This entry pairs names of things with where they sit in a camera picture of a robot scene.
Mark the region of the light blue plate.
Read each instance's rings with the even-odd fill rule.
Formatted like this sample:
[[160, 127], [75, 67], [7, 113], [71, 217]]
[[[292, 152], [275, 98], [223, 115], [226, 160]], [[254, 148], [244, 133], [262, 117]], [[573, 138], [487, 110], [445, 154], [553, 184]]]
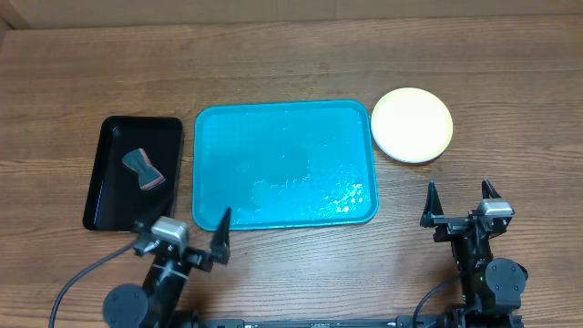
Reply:
[[437, 159], [447, 149], [448, 144], [389, 142], [378, 143], [377, 146], [392, 159], [420, 164]]

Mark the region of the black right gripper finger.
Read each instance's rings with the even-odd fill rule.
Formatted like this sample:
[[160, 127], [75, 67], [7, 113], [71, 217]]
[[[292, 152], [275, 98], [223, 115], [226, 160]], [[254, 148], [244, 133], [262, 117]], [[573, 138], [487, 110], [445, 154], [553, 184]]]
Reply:
[[445, 218], [441, 201], [433, 181], [430, 181], [427, 188], [424, 211], [420, 219], [420, 226], [424, 228], [436, 227], [442, 224]]
[[501, 196], [493, 187], [492, 183], [488, 179], [484, 179], [481, 183], [482, 198], [483, 199], [500, 199]]

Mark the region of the yellow green plate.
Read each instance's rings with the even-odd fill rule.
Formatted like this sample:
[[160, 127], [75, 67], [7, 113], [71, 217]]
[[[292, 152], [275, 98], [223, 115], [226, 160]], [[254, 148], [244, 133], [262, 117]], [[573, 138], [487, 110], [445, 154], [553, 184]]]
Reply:
[[371, 131], [378, 143], [450, 144], [453, 119], [445, 103], [416, 87], [395, 89], [379, 99], [371, 115]]

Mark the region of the red black sponge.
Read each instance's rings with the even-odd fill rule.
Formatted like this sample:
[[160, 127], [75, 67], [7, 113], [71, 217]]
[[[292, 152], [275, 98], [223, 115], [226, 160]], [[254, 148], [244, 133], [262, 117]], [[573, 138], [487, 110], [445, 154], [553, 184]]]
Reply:
[[122, 163], [138, 175], [138, 185], [141, 190], [152, 190], [166, 180], [164, 175], [152, 165], [148, 154], [142, 148], [128, 152], [123, 156]]

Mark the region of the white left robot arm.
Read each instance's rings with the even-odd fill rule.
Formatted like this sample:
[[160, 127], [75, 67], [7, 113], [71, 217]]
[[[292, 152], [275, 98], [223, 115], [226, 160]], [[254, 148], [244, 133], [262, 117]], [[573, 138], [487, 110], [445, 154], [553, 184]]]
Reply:
[[122, 284], [104, 300], [103, 319], [110, 327], [436, 327], [436, 315], [412, 318], [398, 316], [388, 321], [351, 320], [345, 322], [258, 322], [243, 320], [205, 321], [194, 311], [179, 311], [180, 296], [194, 271], [210, 272], [215, 264], [226, 265], [230, 259], [230, 216], [227, 208], [213, 234], [210, 248], [200, 250], [189, 246], [189, 226], [161, 214], [169, 203], [165, 198], [157, 207], [135, 221], [138, 238], [127, 250], [138, 256], [152, 254], [154, 261], [140, 285]]

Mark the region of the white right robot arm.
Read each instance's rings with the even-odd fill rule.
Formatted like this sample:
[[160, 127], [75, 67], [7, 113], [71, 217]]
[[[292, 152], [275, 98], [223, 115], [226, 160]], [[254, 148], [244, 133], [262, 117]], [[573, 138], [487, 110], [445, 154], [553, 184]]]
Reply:
[[457, 275], [435, 287], [428, 298], [459, 282], [463, 303], [450, 305], [426, 327], [521, 327], [513, 311], [521, 306], [528, 273], [525, 267], [506, 258], [495, 258], [490, 240], [505, 233], [515, 215], [489, 180], [481, 183], [482, 199], [464, 217], [447, 218], [435, 184], [428, 184], [420, 225], [433, 228], [435, 242], [451, 244]]

